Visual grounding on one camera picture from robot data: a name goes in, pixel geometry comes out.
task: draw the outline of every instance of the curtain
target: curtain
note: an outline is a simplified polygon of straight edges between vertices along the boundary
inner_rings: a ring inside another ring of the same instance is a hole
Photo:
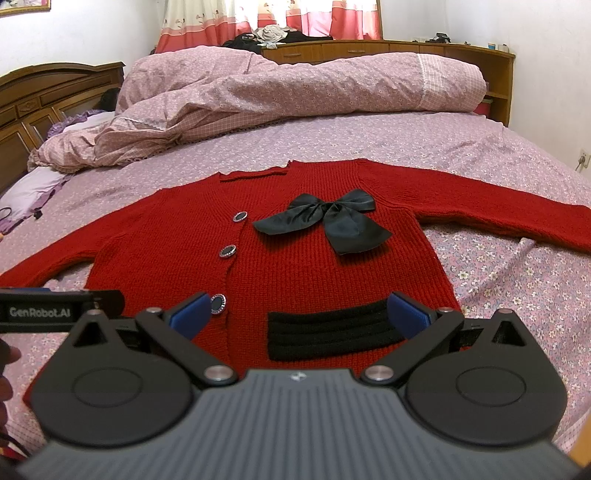
[[[168,0],[156,53],[219,46],[272,24],[311,37],[380,38],[376,0]]]

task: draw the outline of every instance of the black label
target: black label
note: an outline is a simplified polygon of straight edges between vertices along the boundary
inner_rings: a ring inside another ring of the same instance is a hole
[[[75,322],[71,303],[7,303],[5,322],[8,323],[64,323]]]

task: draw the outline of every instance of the wooden bed frame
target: wooden bed frame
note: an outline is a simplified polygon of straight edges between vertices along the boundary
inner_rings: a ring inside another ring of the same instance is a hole
[[[94,108],[123,83],[124,64],[47,63],[0,77],[0,194],[27,173],[27,159],[53,124]]]

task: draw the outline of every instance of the black satin bow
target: black satin bow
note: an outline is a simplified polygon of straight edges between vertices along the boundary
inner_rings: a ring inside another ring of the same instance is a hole
[[[323,202],[308,193],[299,195],[285,212],[254,222],[267,235],[303,230],[324,219],[324,232],[339,255],[361,253],[384,243],[392,235],[360,212],[375,210],[373,197],[351,190],[335,202]]]

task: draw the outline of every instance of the clothes pile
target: clothes pile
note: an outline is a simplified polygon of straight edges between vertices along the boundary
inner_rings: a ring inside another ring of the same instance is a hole
[[[333,37],[309,37],[290,27],[267,25],[257,28],[253,33],[243,33],[234,40],[228,40],[222,45],[227,48],[249,50],[261,54],[262,48],[276,49],[277,45],[285,43],[299,43],[305,41],[333,40]]]

